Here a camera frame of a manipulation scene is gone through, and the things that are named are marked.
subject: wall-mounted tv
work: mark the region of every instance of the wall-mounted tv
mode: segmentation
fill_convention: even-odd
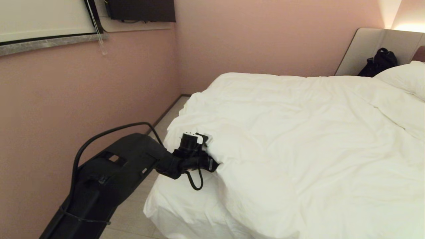
[[[105,0],[105,5],[111,19],[176,22],[174,0]]]

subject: pillow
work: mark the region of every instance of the pillow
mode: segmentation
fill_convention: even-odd
[[[425,63],[412,61],[410,64],[386,69],[374,78],[425,100]]]

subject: black robotic arm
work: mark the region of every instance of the black robotic arm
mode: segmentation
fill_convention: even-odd
[[[83,151],[94,140],[136,125],[148,125],[158,142],[145,134],[130,134],[78,167]],[[214,172],[218,167],[204,150],[208,139],[205,135],[184,133],[180,147],[170,153],[147,122],[124,125],[92,137],[77,153],[70,193],[40,239],[98,239],[118,205],[153,169],[172,179],[187,174],[192,187],[200,190],[202,176],[201,186],[197,188],[188,170],[197,169],[201,175],[201,169]]]

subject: white bedding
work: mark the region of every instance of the white bedding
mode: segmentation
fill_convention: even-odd
[[[160,175],[144,213],[170,239],[423,239],[424,106],[368,77],[224,74],[165,139],[212,135],[217,172]]]

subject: wall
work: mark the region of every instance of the wall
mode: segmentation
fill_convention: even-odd
[[[391,29],[402,0],[378,0],[385,29]]]
[[[176,0],[182,92],[226,72],[329,76],[360,27],[383,28],[377,0]]]
[[[425,32],[425,0],[403,0],[392,29]]]
[[[0,238],[38,238],[65,199],[91,136],[154,122],[180,95],[174,30],[111,34],[97,43],[0,57]],[[95,142],[84,159],[125,133]]]

